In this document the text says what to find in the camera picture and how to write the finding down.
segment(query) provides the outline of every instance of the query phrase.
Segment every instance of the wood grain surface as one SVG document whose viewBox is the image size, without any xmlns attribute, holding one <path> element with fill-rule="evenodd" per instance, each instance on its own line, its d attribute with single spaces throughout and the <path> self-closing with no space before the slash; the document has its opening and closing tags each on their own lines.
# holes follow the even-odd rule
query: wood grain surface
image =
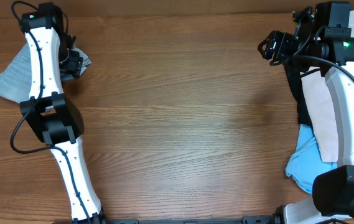
<svg viewBox="0 0 354 224">
<path fill-rule="evenodd" d="M 296 103 L 283 68 L 256 50 L 272 30 L 292 32 L 291 15 L 70 18 L 93 64 L 64 89 L 110 218 L 241 218 L 307 196 L 284 174 Z M 0 19 L 0 73 L 24 43 L 17 22 Z M 68 220 L 52 155 L 9 147 L 20 118 L 0 98 L 0 223 Z M 26 124 L 16 144 L 41 146 Z"/>
<path fill-rule="evenodd" d="M 37 6 L 43 0 L 26 0 Z M 14 18 L 14 0 L 0 0 L 0 18 Z M 315 7 L 325 0 L 53 0 L 69 16 L 159 16 L 221 13 L 282 13 Z M 31 12 L 28 6 L 18 5 L 17 12 Z"/>
</svg>

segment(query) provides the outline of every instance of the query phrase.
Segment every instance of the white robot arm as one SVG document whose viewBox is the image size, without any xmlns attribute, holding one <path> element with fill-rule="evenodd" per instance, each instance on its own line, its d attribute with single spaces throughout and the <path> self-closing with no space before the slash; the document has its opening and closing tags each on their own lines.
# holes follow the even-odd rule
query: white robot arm
<svg viewBox="0 0 354 224">
<path fill-rule="evenodd" d="M 30 100 L 21 102 L 22 122 L 26 119 L 37 137 L 46 143 L 47 147 L 38 151 L 50 149 L 57 160 L 70 199 L 72 221 L 102 223 L 101 202 L 93 190 L 83 156 L 83 120 L 63 94 L 61 83 L 61 69 L 68 73 L 81 69 L 78 53 L 70 50 L 74 39 L 64 33 L 62 11 L 52 3 L 40 4 L 36 12 L 23 14 L 19 24 L 30 48 L 32 66 Z"/>
<path fill-rule="evenodd" d="M 286 71 L 297 75 L 309 67 L 320 67 L 332 97 L 338 132 L 338 168 L 315 179 L 311 196 L 281 206 L 271 218 L 265 218 L 271 223 L 314 224 L 354 218 L 354 38 L 348 28 L 350 9 L 349 2 L 325 2 L 316 5 L 315 16 L 311 7 L 293 12 L 293 20 L 299 23 L 295 35 L 275 30 L 258 46 L 270 65 L 284 64 Z"/>
</svg>

